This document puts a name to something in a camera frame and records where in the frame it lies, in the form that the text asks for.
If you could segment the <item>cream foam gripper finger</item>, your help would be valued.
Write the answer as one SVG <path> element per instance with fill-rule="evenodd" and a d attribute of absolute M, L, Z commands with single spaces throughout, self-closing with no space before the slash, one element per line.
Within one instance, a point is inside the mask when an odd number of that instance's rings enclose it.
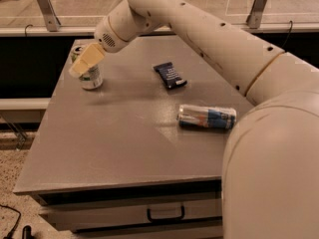
<path fill-rule="evenodd" d="M 69 73 L 74 78 L 80 78 L 92 67 L 99 64 L 105 57 L 105 50 L 99 43 L 91 43 L 85 47 L 82 53 L 72 64 Z"/>

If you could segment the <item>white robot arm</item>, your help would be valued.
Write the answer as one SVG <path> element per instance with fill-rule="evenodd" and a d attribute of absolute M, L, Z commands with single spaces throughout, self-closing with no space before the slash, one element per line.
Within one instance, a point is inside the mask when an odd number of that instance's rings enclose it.
<path fill-rule="evenodd" d="M 71 75 L 160 25 L 253 105 L 224 152 L 224 239 L 319 239 L 317 68 L 183 0 L 116 0 Z"/>

